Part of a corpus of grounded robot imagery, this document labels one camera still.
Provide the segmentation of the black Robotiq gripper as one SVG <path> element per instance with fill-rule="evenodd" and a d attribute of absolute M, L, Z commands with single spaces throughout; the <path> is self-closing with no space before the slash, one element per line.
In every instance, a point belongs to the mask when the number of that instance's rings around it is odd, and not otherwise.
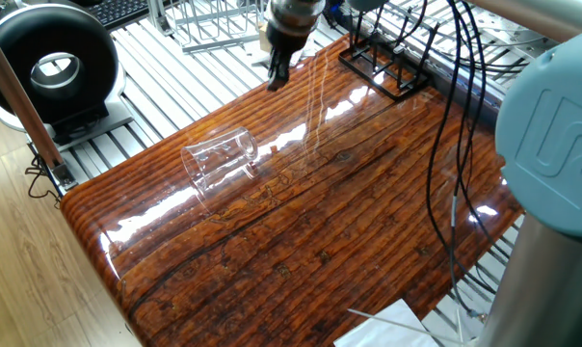
<path fill-rule="evenodd" d="M 301 50 L 314 31 L 315 19 L 272 18 L 266 26 L 266 38 L 271 45 L 267 90 L 275 92 L 289 80 L 291 55 Z"/>

